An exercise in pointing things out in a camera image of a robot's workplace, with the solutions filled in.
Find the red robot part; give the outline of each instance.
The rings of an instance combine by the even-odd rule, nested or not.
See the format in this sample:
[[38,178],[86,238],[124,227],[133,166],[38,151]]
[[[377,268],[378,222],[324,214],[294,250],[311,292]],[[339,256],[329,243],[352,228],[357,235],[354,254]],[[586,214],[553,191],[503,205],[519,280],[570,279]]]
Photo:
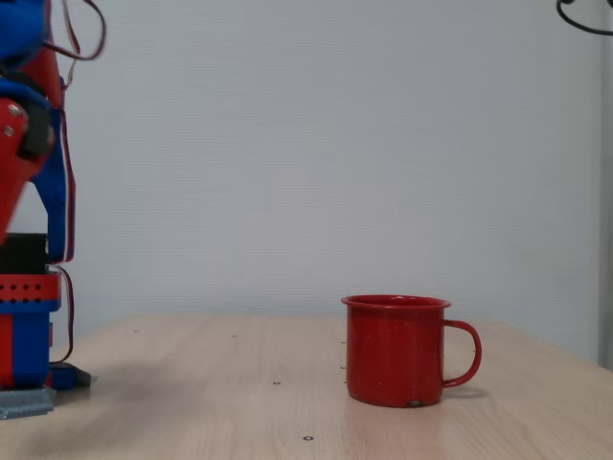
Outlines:
[[46,160],[45,156],[19,156],[28,128],[28,115],[21,105],[0,99],[0,244],[25,183],[40,172]]

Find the cable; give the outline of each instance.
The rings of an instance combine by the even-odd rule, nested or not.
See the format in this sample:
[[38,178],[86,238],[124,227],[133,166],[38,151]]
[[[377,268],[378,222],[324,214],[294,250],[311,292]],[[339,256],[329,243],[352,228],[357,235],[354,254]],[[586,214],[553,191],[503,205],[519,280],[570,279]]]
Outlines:
[[53,265],[53,267],[57,269],[64,279],[68,293],[68,352],[66,352],[66,355],[61,360],[51,362],[51,364],[60,364],[73,353],[73,343],[75,341],[75,294],[73,292],[73,281],[70,279],[68,272],[59,265]]
[[556,3],[557,13],[560,15],[560,17],[562,19],[564,19],[566,22],[568,22],[571,26],[574,26],[577,29],[581,29],[582,31],[588,32],[590,34],[613,36],[613,32],[611,32],[611,31],[603,31],[603,30],[600,30],[600,29],[592,29],[591,27],[584,26],[583,24],[579,24],[574,19],[571,19],[570,17],[568,17],[568,15],[566,15],[564,10],[562,9],[562,3],[564,3],[564,2],[562,2],[562,0],[557,0],[557,3]]
[[66,20],[66,26],[68,28],[68,36],[70,38],[70,42],[75,48],[76,52],[68,51],[65,48],[61,48],[51,41],[45,41],[44,45],[50,50],[53,50],[56,53],[64,55],[68,58],[72,58],[74,60],[94,60],[101,54],[102,50],[104,49],[104,43],[106,43],[106,20],[104,19],[104,15],[102,14],[102,11],[100,11],[100,8],[98,8],[98,6],[92,0],[82,0],[82,1],[85,4],[87,4],[89,7],[91,7],[98,14],[100,21],[102,23],[102,35],[100,38],[100,42],[98,43],[98,48],[96,48],[96,51],[94,51],[94,53],[91,54],[90,56],[82,56],[80,54],[79,41],[77,40],[75,31],[72,28],[72,23],[70,21],[70,15],[68,14],[67,0],[62,0],[62,4],[64,7],[64,19]]

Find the red wire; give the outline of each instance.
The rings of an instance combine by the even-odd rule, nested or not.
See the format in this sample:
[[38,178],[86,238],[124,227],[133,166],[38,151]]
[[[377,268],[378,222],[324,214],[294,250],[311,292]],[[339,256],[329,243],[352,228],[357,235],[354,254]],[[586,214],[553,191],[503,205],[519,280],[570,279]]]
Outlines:
[[98,43],[98,48],[96,48],[96,51],[94,51],[94,53],[91,54],[90,56],[81,55],[79,41],[77,40],[77,36],[75,35],[75,31],[72,27],[72,22],[70,21],[70,15],[68,14],[67,0],[62,0],[63,6],[64,6],[64,19],[66,20],[68,36],[70,37],[71,44],[75,48],[76,52],[73,53],[72,51],[66,50],[65,48],[61,48],[60,46],[57,46],[55,43],[51,41],[45,41],[44,45],[50,50],[53,50],[56,53],[67,56],[74,60],[94,60],[101,54],[102,50],[104,49],[104,43],[106,43],[106,20],[104,19],[104,15],[102,14],[102,11],[100,11],[100,8],[98,8],[98,6],[92,0],[82,0],[82,1],[85,4],[87,4],[89,7],[91,7],[98,14],[98,16],[100,17],[100,21],[102,23],[102,35],[100,38],[100,42]]

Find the black component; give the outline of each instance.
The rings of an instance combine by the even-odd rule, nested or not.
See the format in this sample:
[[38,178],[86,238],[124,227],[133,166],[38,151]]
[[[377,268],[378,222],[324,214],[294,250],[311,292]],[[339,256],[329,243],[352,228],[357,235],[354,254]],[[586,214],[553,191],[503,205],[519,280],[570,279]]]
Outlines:
[[47,273],[47,235],[9,233],[0,246],[0,274],[44,275]]
[[49,154],[51,114],[32,101],[15,100],[15,102],[21,105],[30,120],[30,127],[21,142],[17,155],[26,160],[35,160],[39,156],[47,156]]
[[[22,72],[8,70],[6,65],[0,62],[0,77],[21,83],[32,88],[33,91],[46,96],[45,91],[34,81],[32,77]],[[26,160],[35,160],[40,156],[49,154],[49,132],[51,129],[51,114],[41,106],[28,100],[15,99],[17,104],[28,114],[28,132],[23,138],[19,155]]]

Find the red enamel mug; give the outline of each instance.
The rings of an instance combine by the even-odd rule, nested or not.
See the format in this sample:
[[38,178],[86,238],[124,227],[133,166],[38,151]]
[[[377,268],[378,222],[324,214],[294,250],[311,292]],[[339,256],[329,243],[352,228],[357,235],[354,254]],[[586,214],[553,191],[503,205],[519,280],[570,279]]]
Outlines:
[[[437,403],[444,388],[472,379],[481,364],[481,339],[463,321],[444,319],[451,304],[413,295],[354,295],[347,305],[347,388],[364,403],[419,407]],[[468,372],[443,379],[443,328],[467,331],[475,342]]]

